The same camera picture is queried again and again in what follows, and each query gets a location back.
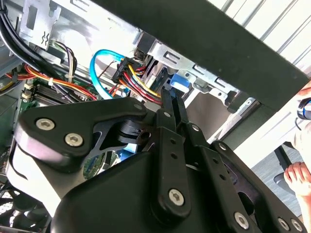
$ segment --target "orange wire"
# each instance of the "orange wire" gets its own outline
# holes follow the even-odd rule
[[[121,85],[118,85],[117,88],[114,90],[114,92],[112,93],[112,97],[115,96],[116,92],[120,89]]]
[[[28,73],[38,77],[38,78],[41,78],[41,79],[44,79],[46,81],[50,81],[50,78],[33,70],[31,67],[29,66],[25,66],[25,69]],[[92,98],[93,100],[96,100],[96,98],[88,91],[86,90],[85,88],[81,87],[81,86],[78,86],[76,84],[73,84],[73,83],[69,83],[69,82],[66,82],[66,81],[62,81],[62,80],[58,80],[58,79],[52,79],[52,82],[53,83],[56,83],[56,84],[60,84],[60,85],[64,85],[64,86],[67,86],[67,87],[71,87],[72,89],[75,89],[77,90],[78,92],[81,92],[83,93],[84,95]]]
[[[12,74],[5,74],[7,77],[12,78]],[[30,74],[18,74],[17,80],[27,80],[27,79],[34,79],[35,75]]]

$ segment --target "red wire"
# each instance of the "red wire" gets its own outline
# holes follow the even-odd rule
[[[145,69],[145,68],[146,68],[146,67],[139,67],[139,68],[136,69],[136,71],[143,70],[143,69]]]
[[[113,86],[108,92],[109,92],[109,94],[111,94],[113,91],[114,91],[114,89],[116,88],[116,86]]]
[[[119,82],[120,82],[123,86],[125,86],[125,87],[128,88],[128,89],[130,89],[132,92],[134,92],[136,95],[139,96],[139,94],[134,90],[134,88],[130,87],[130,84],[125,83],[125,80],[119,80]]]
[[[36,77],[35,75],[33,75],[33,74],[31,73],[32,71],[30,70],[30,67],[29,67],[29,66],[25,65],[25,70],[29,73],[29,76],[34,76],[34,77]],[[47,77],[47,76],[44,75],[44,74],[40,74],[39,72],[38,72],[38,74],[41,75],[41,76],[43,76],[43,78],[46,78],[46,79],[49,78],[49,77]],[[64,86],[67,86],[67,87],[68,87],[68,85],[69,85],[70,87],[75,87],[75,88],[77,88],[77,89],[79,89],[79,90],[82,90],[82,94],[84,94],[84,95],[90,97],[90,98],[93,99],[93,100],[96,100],[96,98],[95,98],[88,90],[86,90],[85,88],[83,88],[83,87],[81,87],[81,86],[79,86],[79,85],[76,85],[76,84],[73,84],[73,83],[68,83],[68,82],[62,81],[62,80],[57,80],[57,81],[60,82],[60,83],[65,84]]]
[[[112,93],[112,97],[115,96],[116,92],[119,90],[119,88],[121,87],[121,85],[118,85],[118,87],[113,91]]]
[[[11,74],[5,74],[7,77],[9,78],[12,78],[12,75]],[[27,79],[34,79],[35,78],[35,75],[25,75],[25,76],[22,76],[22,75],[18,75],[17,76],[17,80],[27,80]]]
[[[126,80],[133,86],[133,88],[138,92],[140,93],[142,96],[144,96],[146,99],[148,99],[149,101],[151,102],[154,102],[154,103],[157,103],[157,104],[161,104],[161,102],[151,98],[150,96],[146,95],[144,92],[142,92],[141,90],[139,90],[139,88],[137,88],[135,86],[135,84],[131,81],[130,77],[128,76],[128,74],[126,72],[123,72]]]

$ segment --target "person's hand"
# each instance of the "person's hand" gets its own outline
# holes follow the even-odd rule
[[[295,96],[297,100],[311,97],[311,81],[308,82]]]
[[[297,197],[311,197],[311,174],[305,163],[290,165],[284,172],[284,179]]]

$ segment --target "cable bundle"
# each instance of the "cable bundle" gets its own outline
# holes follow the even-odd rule
[[[62,81],[62,80],[58,80],[58,79],[53,79],[53,78],[49,78],[47,76],[45,76],[44,74],[41,74],[35,70],[33,70],[31,67],[29,66],[25,66],[25,70],[33,75],[34,77],[37,77],[37,78],[40,78],[40,79],[43,79],[45,81],[48,81],[49,83],[52,83],[53,85],[62,85],[62,86],[66,86],[70,89],[73,89],[75,91],[78,91],[82,94],[84,94],[85,96],[87,96],[88,98],[90,98],[91,100],[96,100],[96,98],[92,95],[92,93],[90,93],[88,90],[86,90],[85,88],[81,87],[81,86],[78,86],[76,84],[73,84],[73,83],[69,83],[69,82],[66,82],[66,81]]]
[[[136,95],[140,96],[144,101],[150,101],[156,104],[161,104],[160,99],[161,96],[158,93],[146,87],[146,85],[137,77],[136,73],[138,72],[138,69],[134,71],[131,65],[128,65],[128,67],[132,75],[124,71],[123,72],[124,78],[123,77],[120,78],[119,82],[128,89],[130,89],[131,91],[133,91]]]
[[[111,57],[113,57],[114,61],[117,61],[117,62],[120,62],[122,59],[124,59],[124,56],[121,54],[118,54],[114,51],[110,51],[110,50],[99,50],[94,54],[94,56],[91,59],[91,62],[89,65],[89,74],[91,76],[92,83],[93,83],[95,89],[97,90],[97,92],[100,94],[100,96],[104,100],[109,100],[112,98],[111,94],[101,85],[101,83],[99,81],[99,77],[101,75],[99,77],[97,77],[97,75],[96,75],[95,61],[96,61],[97,56],[111,56]]]
[[[68,67],[69,67],[69,83],[72,83],[72,78],[74,76],[74,73],[77,69],[78,66],[78,62],[76,57],[74,56],[74,53],[72,51],[71,48],[67,47],[66,45],[64,45],[63,43],[59,42],[59,41],[55,41],[54,44],[59,47],[61,50],[65,51],[67,53],[67,58],[68,58]]]
[[[0,37],[7,48],[24,63],[49,77],[61,79],[51,64],[20,39],[7,16],[7,8],[4,4],[4,0],[0,0]],[[69,93],[67,88],[61,85],[55,84],[54,88],[70,102],[81,101],[74,93]]]

